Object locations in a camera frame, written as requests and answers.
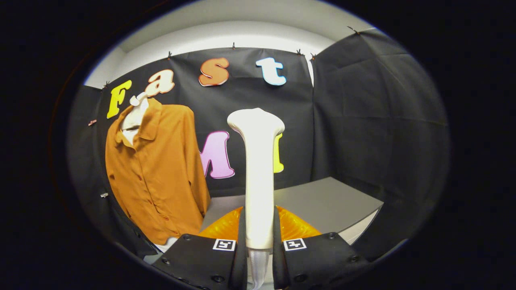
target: foam letter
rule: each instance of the foam letter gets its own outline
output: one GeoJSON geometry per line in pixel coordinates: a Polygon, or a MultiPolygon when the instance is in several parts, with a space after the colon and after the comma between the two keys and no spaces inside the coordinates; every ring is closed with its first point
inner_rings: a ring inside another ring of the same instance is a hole
{"type": "Polygon", "coordinates": [[[279,173],[285,168],[280,162],[280,138],[283,137],[283,133],[276,136],[274,140],[274,173],[279,173]]]}
{"type": "Polygon", "coordinates": [[[204,169],[204,177],[208,172],[208,166],[212,164],[209,175],[214,179],[230,178],[235,175],[235,170],[229,165],[226,142],[229,133],[226,131],[211,132],[206,138],[201,152],[201,162],[204,169]]]}
{"type": "Polygon", "coordinates": [[[260,59],[256,65],[262,67],[263,79],[271,85],[281,86],[287,82],[286,77],[278,76],[277,69],[283,69],[283,64],[274,61],[272,57],[260,59]]]}
{"type": "Polygon", "coordinates": [[[111,101],[109,102],[109,110],[107,111],[108,119],[113,116],[116,116],[118,112],[120,112],[118,105],[122,104],[125,97],[125,90],[129,90],[132,84],[133,82],[131,80],[128,80],[120,86],[117,86],[113,90],[111,90],[111,101]]]}
{"type": "Polygon", "coordinates": [[[155,96],[158,93],[166,93],[174,88],[174,82],[172,82],[172,78],[174,77],[174,72],[172,70],[162,70],[155,74],[153,74],[149,78],[150,84],[146,87],[145,93],[148,96],[155,96]]]}
{"type": "Polygon", "coordinates": [[[199,83],[203,87],[222,85],[229,78],[229,72],[225,69],[228,66],[229,61],[223,57],[205,61],[201,66],[199,83]]]}

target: yellow letter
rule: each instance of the yellow letter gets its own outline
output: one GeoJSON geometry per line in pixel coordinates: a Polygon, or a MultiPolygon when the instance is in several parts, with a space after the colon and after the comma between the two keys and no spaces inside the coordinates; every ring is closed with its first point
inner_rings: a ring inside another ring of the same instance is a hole
{"type": "Polygon", "coordinates": [[[109,111],[107,112],[107,118],[116,116],[120,109],[118,105],[121,105],[124,101],[125,90],[129,90],[133,82],[131,80],[126,81],[118,87],[111,90],[111,101],[109,102],[109,111]]]}
{"type": "Polygon", "coordinates": [[[162,70],[153,74],[149,78],[150,84],[146,87],[145,93],[147,93],[148,96],[155,96],[158,93],[169,92],[175,85],[172,82],[173,77],[174,72],[172,70],[162,70]]]}
{"type": "Polygon", "coordinates": [[[283,164],[280,162],[280,138],[283,137],[283,133],[276,136],[276,139],[274,140],[274,173],[278,173],[283,171],[285,168],[283,164]]]}

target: orange soft pad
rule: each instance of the orange soft pad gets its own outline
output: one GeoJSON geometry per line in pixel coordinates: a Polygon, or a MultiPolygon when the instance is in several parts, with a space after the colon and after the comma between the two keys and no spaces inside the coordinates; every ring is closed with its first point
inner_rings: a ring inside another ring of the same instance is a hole
{"type": "MultiPolygon", "coordinates": [[[[277,208],[280,215],[282,241],[295,238],[308,238],[321,234],[313,226],[309,225],[295,214],[282,207],[277,206],[277,208]]],[[[238,221],[241,211],[242,207],[230,211],[199,233],[199,236],[238,240],[238,221]]]]}

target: black fabric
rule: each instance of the black fabric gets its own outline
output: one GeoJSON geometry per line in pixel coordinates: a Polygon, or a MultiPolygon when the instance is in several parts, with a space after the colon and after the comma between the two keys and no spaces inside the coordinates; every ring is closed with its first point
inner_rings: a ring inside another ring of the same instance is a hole
{"type": "Polygon", "coordinates": [[[272,224],[272,277],[274,280],[274,289],[287,289],[289,286],[289,275],[285,261],[285,251],[281,241],[280,212],[278,207],[274,207],[274,220],[272,224]]]}
{"type": "MultiPolygon", "coordinates": [[[[214,249],[220,243],[223,241],[215,238],[183,234],[152,266],[192,286],[190,289],[243,290],[231,287],[236,250],[214,249]]],[[[238,247],[236,241],[228,243],[238,247]]]]}
{"type": "MultiPolygon", "coordinates": [[[[175,55],[170,59],[157,60],[135,69],[114,80],[102,90],[102,100],[97,117],[99,128],[99,152],[105,152],[106,135],[109,126],[119,114],[107,119],[111,90],[132,81],[125,92],[120,112],[129,106],[131,96],[138,95],[147,87],[148,79],[155,73],[170,69],[174,72],[174,88],[167,93],[154,96],[160,103],[188,106],[195,114],[195,126],[199,150],[202,151],[211,132],[226,131],[228,159],[235,175],[226,179],[210,177],[211,165],[206,182],[212,197],[245,194],[246,159],[244,141],[238,133],[229,128],[227,117],[240,109],[259,107],[278,116],[285,123],[283,137],[279,141],[282,172],[275,174],[275,188],[299,185],[310,181],[313,151],[313,105],[312,84],[308,65],[304,57],[295,53],[252,48],[211,49],[175,55]],[[229,79],[220,86],[203,87],[199,84],[201,65],[212,58],[224,57],[229,61],[226,68],[229,79]],[[256,61],[273,57],[283,64],[278,69],[286,77],[282,86],[265,82],[262,68],[256,61]]],[[[101,163],[105,156],[100,154],[101,163]]]]}
{"type": "Polygon", "coordinates": [[[101,91],[82,86],[71,108],[67,131],[67,162],[78,200],[91,223],[106,238],[122,244],[133,254],[143,257],[155,250],[139,229],[125,216],[106,186],[96,150],[96,127],[88,123],[96,118],[101,91]]]}
{"type": "Polygon", "coordinates": [[[246,207],[240,211],[238,218],[238,240],[235,250],[235,259],[231,268],[229,286],[232,290],[247,288],[247,246],[246,246],[246,207]]]}
{"type": "Polygon", "coordinates": [[[322,51],[314,67],[312,179],[332,176],[385,204],[353,244],[374,259],[428,217],[447,176],[446,112],[430,76],[376,29],[322,51]]]}
{"type": "Polygon", "coordinates": [[[304,248],[282,247],[288,268],[288,289],[339,289],[370,269],[370,263],[335,232],[294,242],[298,244],[296,247],[304,244],[304,248]]]}
{"type": "MultiPolygon", "coordinates": [[[[85,236],[95,235],[72,223],[66,208],[55,198],[45,142],[63,85],[67,84],[65,92],[75,91],[87,77],[89,65],[94,65],[92,58],[102,58],[110,45],[180,4],[162,3],[4,2],[9,23],[5,30],[9,45],[5,47],[15,52],[6,54],[13,60],[13,69],[6,69],[5,83],[20,84],[7,86],[9,92],[16,91],[6,95],[8,125],[4,136],[9,138],[5,138],[5,163],[10,164],[6,179],[11,181],[17,200],[9,202],[14,196],[5,194],[8,201],[3,202],[8,214],[5,241],[9,245],[7,256],[3,255],[8,265],[3,272],[5,289],[178,288],[168,283],[165,274],[151,272],[152,266],[135,263],[133,255],[119,250],[106,254],[104,249],[114,247],[102,239],[84,244],[85,236]],[[30,21],[20,21],[20,15],[30,21]]],[[[507,275],[509,268],[503,263],[512,248],[511,239],[505,238],[508,227],[494,225],[506,220],[514,204],[507,182],[511,167],[503,162],[508,163],[513,154],[513,146],[507,142],[510,116],[514,116],[514,106],[509,103],[513,82],[504,80],[514,76],[510,43],[516,34],[503,29],[514,26],[511,6],[514,3],[507,1],[488,5],[346,2],[348,11],[382,27],[414,51],[418,60],[426,62],[446,91],[443,96],[457,140],[452,172],[456,182],[450,184],[450,195],[443,196],[440,214],[399,254],[347,289],[510,288],[512,276],[507,275]]],[[[73,98],[73,94],[60,98],[59,108],[67,111],[70,107],[63,100],[73,98]]],[[[53,138],[64,145],[64,135],[64,130],[59,130],[53,138]]],[[[59,153],[64,154],[64,150],[55,152],[59,153]]],[[[65,165],[60,162],[56,167],[65,165]]],[[[66,195],[75,196],[69,191],[66,195]]]]}

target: gray table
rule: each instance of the gray table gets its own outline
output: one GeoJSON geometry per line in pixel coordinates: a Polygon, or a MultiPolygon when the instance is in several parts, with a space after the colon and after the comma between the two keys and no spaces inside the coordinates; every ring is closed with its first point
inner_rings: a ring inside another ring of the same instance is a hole
{"type": "MultiPolygon", "coordinates": [[[[235,208],[244,206],[245,202],[245,195],[212,198],[201,230],[235,208]]],[[[383,205],[382,201],[334,178],[275,190],[274,202],[322,233],[339,233],[383,205]]]]}

